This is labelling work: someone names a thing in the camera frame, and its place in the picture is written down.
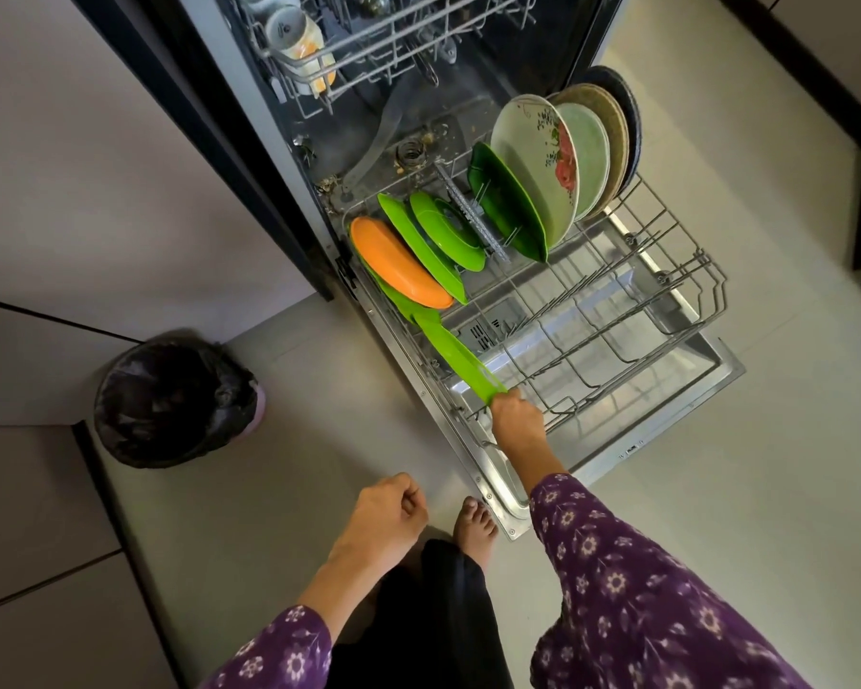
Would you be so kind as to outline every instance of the floor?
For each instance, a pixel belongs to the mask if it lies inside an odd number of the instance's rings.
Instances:
[[[861,686],[859,155],[717,0],[631,0],[604,61],[641,103],[641,172],[731,277],[713,331],[747,374],[594,487],[817,686]],[[264,383],[244,442],[158,473],[109,462],[189,680],[304,587],[357,491],[408,470],[449,528],[469,484],[345,299],[232,344]],[[559,590],[529,533],[488,576],[517,686]]]

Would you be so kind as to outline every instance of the purple floral sleeve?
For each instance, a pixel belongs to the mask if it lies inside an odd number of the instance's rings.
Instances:
[[[563,593],[532,656],[536,689],[808,686],[746,619],[576,478],[544,478],[530,512]]]
[[[309,607],[276,616],[214,672],[202,689],[322,689],[329,677],[331,635]]]

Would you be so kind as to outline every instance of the black trash bag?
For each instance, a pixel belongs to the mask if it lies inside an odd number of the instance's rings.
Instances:
[[[255,417],[257,386],[223,346],[186,337],[149,341],[105,375],[95,429],[119,462],[173,467],[241,434]]]

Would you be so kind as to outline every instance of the foot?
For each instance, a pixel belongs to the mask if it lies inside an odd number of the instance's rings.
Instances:
[[[463,509],[453,527],[453,540],[463,554],[487,570],[491,548],[497,536],[497,525],[483,505],[475,498],[463,500]]]

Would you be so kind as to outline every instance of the dishwasher upper rack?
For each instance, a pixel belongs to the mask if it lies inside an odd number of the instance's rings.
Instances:
[[[305,120],[323,110],[334,114],[333,104],[363,81],[391,84],[416,68],[418,60],[436,61],[445,39],[456,40],[460,33],[480,33],[492,14],[503,14],[522,30],[535,23],[530,11],[536,4],[536,0],[391,0],[391,14],[363,23],[351,12],[347,0],[301,0],[301,7],[326,35],[326,43],[316,53],[293,59],[272,54],[267,49],[262,20],[256,19],[242,0],[230,2],[278,99],[282,103],[293,101]],[[319,67],[304,72],[314,61]],[[318,96],[298,88],[299,84],[311,86],[332,73],[335,80],[332,84],[326,80],[327,89]]]
[[[451,178],[459,181],[465,175],[470,156],[471,150],[467,150],[452,160],[438,160],[437,163],[445,164]],[[376,200],[379,193],[404,197],[417,189],[445,193],[433,164],[406,173],[385,188],[353,204],[342,213],[342,229],[346,232],[351,220],[359,215],[381,214],[382,209]],[[599,242],[607,234],[617,245],[612,248],[611,256],[607,255],[606,247]],[[587,251],[596,262],[592,270],[584,271],[570,262],[569,252],[578,250]],[[466,324],[456,320],[466,315],[493,330],[493,344],[482,353],[475,349],[473,352],[487,365],[494,356],[506,357],[512,365],[510,375],[513,381],[505,383],[509,388],[525,387],[525,395],[545,415],[548,431],[580,415],[588,406],[616,391],[674,348],[687,343],[689,338],[727,309],[727,277],[640,174],[597,217],[575,221],[572,230],[551,250],[549,256],[548,264],[539,264],[518,255],[514,265],[504,266],[488,252],[485,271],[490,281],[474,287],[471,292],[467,289],[467,305],[453,305],[442,313],[444,325],[451,330],[454,327],[463,328]],[[636,274],[641,277],[638,294],[634,294],[631,285]],[[478,274],[462,271],[462,275],[467,282],[468,278]],[[522,293],[521,281],[536,276],[551,277],[556,282],[557,285],[552,288],[555,294],[549,299],[531,300]],[[594,290],[598,296],[599,290],[607,286],[615,286],[617,295],[623,299],[627,297],[628,304],[619,308],[618,313],[603,315],[598,320],[592,314],[588,317],[581,310],[578,300]],[[495,324],[490,318],[492,309],[504,299],[498,289],[505,288],[515,300],[519,300],[525,311],[523,318],[509,328]],[[378,297],[412,338],[419,365],[425,374],[443,386],[443,394],[451,400],[451,415],[469,429],[479,446],[490,446],[489,434],[478,428],[486,407],[470,391],[454,390],[458,381],[453,382],[452,370],[429,344],[422,342],[420,330],[402,318],[385,296],[380,294]],[[579,313],[583,323],[591,329],[590,333],[571,345],[562,345],[549,337],[545,328],[548,315],[560,312],[562,307]],[[636,356],[624,356],[613,336],[619,334],[623,325],[635,320],[639,321],[640,326],[634,328],[642,332],[650,330],[656,343],[643,348],[643,352]],[[552,344],[554,352],[536,367],[528,367],[511,355],[511,347],[521,341],[523,335],[538,333],[539,330]],[[575,366],[574,357],[597,344],[608,349],[615,357],[617,362],[614,367],[618,371],[593,381],[585,378],[585,372],[582,374]],[[566,394],[549,396],[539,388],[538,382],[540,378],[556,371],[562,372],[576,386]],[[504,380],[503,374],[498,377]],[[465,395],[476,399],[475,404],[459,398]]]

